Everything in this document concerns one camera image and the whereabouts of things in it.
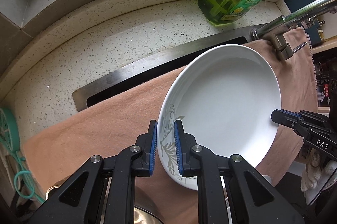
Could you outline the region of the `right white gloved hand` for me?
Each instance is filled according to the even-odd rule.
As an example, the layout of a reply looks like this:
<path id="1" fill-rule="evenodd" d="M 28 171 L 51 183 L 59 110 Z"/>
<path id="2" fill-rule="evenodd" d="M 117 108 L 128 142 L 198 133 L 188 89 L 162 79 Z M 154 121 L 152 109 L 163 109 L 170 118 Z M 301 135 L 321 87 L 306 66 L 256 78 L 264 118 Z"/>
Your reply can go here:
<path id="1" fill-rule="evenodd" d="M 336 161 L 328 159 L 328 163 L 323 167 L 323 156 L 321 153 L 314 148 L 312 148 L 308 162 L 306 164 L 305 170 L 302 173 L 301 179 L 301 191 L 304 193 L 309 193 L 317 189 L 319 183 L 321 183 L 325 178 L 331 178 L 328 183 L 323 188 L 326 190 L 336 184 Z"/>

